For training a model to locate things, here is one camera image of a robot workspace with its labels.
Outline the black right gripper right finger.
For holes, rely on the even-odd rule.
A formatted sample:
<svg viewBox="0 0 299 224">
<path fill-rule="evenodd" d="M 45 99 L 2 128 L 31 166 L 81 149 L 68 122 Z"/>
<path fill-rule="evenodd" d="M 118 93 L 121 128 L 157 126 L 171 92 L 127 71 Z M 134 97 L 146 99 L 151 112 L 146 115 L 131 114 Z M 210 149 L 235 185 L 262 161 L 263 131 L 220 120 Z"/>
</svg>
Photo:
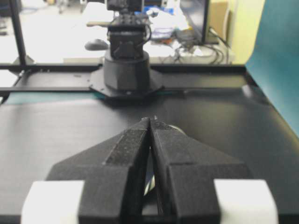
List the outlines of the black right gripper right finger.
<svg viewBox="0 0 299 224">
<path fill-rule="evenodd" d="M 150 121 L 158 211 L 177 224 L 218 224 L 214 179 L 248 179 L 246 164 L 159 120 Z"/>
</svg>

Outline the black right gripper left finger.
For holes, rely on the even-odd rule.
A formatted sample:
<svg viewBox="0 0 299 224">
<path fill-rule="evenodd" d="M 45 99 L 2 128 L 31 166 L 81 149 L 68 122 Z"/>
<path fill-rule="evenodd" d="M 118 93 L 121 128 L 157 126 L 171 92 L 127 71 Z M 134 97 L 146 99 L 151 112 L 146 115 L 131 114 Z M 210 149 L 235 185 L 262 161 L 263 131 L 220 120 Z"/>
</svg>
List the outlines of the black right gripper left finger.
<svg viewBox="0 0 299 224">
<path fill-rule="evenodd" d="M 81 224 L 124 224 L 142 214 L 150 148 L 149 118 L 52 166 L 48 181 L 85 182 Z"/>
</svg>

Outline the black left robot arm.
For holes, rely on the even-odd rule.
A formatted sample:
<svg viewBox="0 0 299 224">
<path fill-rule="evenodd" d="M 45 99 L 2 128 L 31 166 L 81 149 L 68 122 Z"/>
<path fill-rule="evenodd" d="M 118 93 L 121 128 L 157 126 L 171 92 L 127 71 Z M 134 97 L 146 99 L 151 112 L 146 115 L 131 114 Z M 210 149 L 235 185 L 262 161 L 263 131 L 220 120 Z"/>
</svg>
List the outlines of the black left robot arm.
<svg viewBox="0 0 299 224">
<path fill-rule="evenodd" d="M 100 39 L 88 41 L 85 49 L 105 50 L 103 67 L 91 75 L 90 88 L 103 91 L 150 91 L 149 55 L 143 46 L 151 38 L 150 26 L 135 13 L 143 10 L 142 0 L 106 0 L 107 10 L 118 12 L 107 25 L 109 44 Z"/>
</svg>

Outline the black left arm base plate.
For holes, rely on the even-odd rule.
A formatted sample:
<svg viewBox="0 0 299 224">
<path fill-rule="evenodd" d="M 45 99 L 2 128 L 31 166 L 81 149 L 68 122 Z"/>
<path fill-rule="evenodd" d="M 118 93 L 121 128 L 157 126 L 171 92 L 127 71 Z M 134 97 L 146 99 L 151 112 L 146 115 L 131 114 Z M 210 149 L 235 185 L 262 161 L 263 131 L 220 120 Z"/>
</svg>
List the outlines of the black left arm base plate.
<svg viewBox="0 0 299 224">
<path fill-rule="evenodd" d="M 147 90 L 117 90 L 105 84 L 104 71 L 103 69 L 98 69 L 91 73 L 89 88 L 109 99 L 138 100 L 157 93 L 164 88 L 164 85 L 162 73 L 150 70 Z"/>
</svg>

